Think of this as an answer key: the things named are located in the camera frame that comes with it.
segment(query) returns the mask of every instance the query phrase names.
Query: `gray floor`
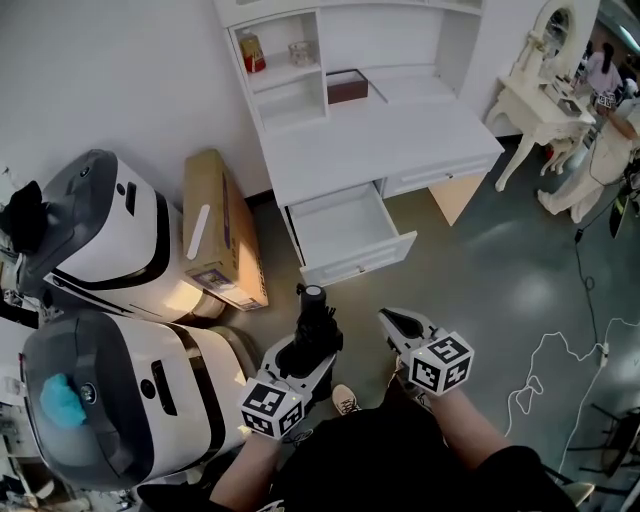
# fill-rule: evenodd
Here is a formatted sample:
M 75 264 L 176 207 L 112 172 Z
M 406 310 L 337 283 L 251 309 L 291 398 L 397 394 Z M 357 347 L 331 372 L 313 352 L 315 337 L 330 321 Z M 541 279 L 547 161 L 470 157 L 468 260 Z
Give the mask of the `gray floor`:
M 574 252 L 576 227 L 567 214 L 549 215 L 534 197 L 537 188 L 555 190 L 562 177 L 540 178 L 544 158 L 534 150 L 506 191 L 498 194 L 494 183 L 515 146 L 506 149 L 454 227 L 448 226 L 428 190 L 386 200 L 400 233 L 418 231 L 407 260 L 327 288 L 345 335 L 334 383 L 349 385 L 362 406 L 380 403 L 394 364 L 376 321 L 376 312 L 385 306 L 421 312 L 436 324 L 459 332 L 474 346 L 476 359 L 464 389 L 502 431 L 507 427 L 507 395 L 523 386 L 531 353 L 545 333 L 561 331 L 580 355 L 593 346 Z M 599 212 L 615 193 L 608 190 L 594 211 Z M 264 350 L 294 330 L 298 315 L 295 285 L 301 278 L 275 203 L 257 207 L 255 218 L 271 305 L 248 314 L 229 311 L 225 321 L 248 332 Z M 614 241 L 607 219 L 608 213 L 580 243 L 585 274 L 596 281 L 592 296 L 601 342 L 612 317 L 640 321 L 636 300 L 640 223 L 627 219 Z M 640 329 L 614 323 L 608 341 L 611 361 L 587 404 L 595 401 L 621 411 L 640 404 Z M 534 365 L 544 395 L 534 396 L 529 416 L 512 404 L 513 441 L 536 449 L 546 464 L 557 468 L 597 361 L 594 356 L 578 363 L 565 353 L 560 337 L 548 338 Z M 330 404 L 321 404 L 308 423 L 334 414 Z M 600 431 L 606 425 L 605 418 L 585 408 L 572 444 L 599 444 L 604 441 Z M 570 454 L 563 472 L 583 481 L 601 482 L 597 475 L 578 471 L 581 464 L 597 466 L 597 455 L 591 461 L 588 457 L 594 455 Z M 625 473 L 615 484 L 629 487 L 635 478 Z M 605 510 L 609 507 L 614 505 L 607 504 Z

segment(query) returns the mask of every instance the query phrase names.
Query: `blue cloth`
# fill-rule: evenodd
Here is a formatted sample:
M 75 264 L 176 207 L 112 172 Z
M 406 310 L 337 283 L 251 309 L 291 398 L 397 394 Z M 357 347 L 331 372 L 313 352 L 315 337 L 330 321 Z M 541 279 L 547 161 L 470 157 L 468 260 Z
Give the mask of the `blue cloth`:
M 74 393 L 62 373 L 45 381 L 40 393 L 40 405 L 47 417 L 60 428 L 76 428 L 87 419 L 80 397 Z

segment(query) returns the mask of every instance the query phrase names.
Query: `desk drawer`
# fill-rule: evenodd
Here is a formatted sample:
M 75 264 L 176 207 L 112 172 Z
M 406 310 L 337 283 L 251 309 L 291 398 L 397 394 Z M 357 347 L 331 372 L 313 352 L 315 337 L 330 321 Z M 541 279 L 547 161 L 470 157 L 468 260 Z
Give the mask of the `desk drawer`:
M 309 285 L 326 286 L 403 261 L 417 236 L 398 234 L 372 183 L 285 210 Z
M 483 156 L 418 167 L 381 180 L 379 183 L 380 194 L 386 199 L 412 190 L 426 188 L 441 181 L 489 172 L 494 163 L 495 158 Z

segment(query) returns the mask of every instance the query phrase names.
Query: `chair leg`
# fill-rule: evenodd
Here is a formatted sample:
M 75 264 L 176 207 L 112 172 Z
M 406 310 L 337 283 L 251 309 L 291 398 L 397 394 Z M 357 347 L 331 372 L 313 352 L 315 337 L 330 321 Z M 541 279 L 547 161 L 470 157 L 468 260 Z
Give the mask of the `chair leg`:
M 618 422 L 620 421 L 620 418 L 618 418 L 617 416 L 614 416 L 609 411 L 605 411 L 602 407 L 599 407 L 596 404 L 591 404 L 591 407 L 593 407 L 596 411 L 600 412 L 601 414 L 604 414 L 608 418 L 611 418 L 612 420 L 615 420 Z
M 596 450 L 604 450 L 607 447 L 606 444 L 603 444 L 602 446 L 586 446 L 586 447 L 579 447 L 579 448 L 567 448 L 568 452 L 594 452 Z

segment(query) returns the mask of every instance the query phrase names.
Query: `black shirt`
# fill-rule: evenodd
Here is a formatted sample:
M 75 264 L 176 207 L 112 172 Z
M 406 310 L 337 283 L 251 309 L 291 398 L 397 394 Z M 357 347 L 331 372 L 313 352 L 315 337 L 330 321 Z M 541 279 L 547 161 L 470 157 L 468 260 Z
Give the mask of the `black shirt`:
M 576 510 L 529 448 L 507 448 L 466 470 L 433 416 L 409 400 L 321 423 L 278 473 L 265 503 L 278 500 L 286 512 Z

